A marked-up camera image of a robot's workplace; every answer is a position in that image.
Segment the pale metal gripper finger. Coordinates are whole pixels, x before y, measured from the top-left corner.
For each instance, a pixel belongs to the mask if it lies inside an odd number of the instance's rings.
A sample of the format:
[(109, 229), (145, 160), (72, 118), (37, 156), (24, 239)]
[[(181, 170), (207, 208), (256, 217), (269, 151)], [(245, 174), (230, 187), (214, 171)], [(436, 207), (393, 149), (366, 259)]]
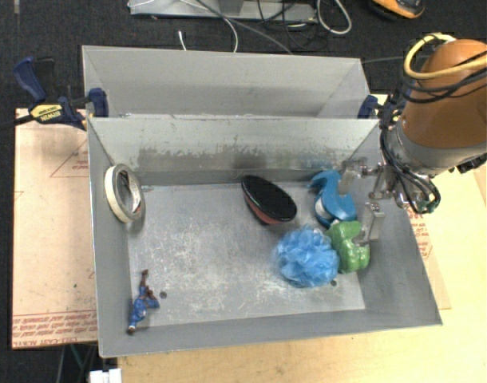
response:
[(367, 159), (354, 158), (344, 160), (340, 171), (339, 194), (346, 195), (350, 192), (351, 185), (356, 178), (362, 177), (367, 172)]
[(379, 203), (368, 202), (364, 204), (360, 216), (361, 231), (355, 237), (355, 244), (359, 247), (378, 241), (384, 223), (384, 212)]

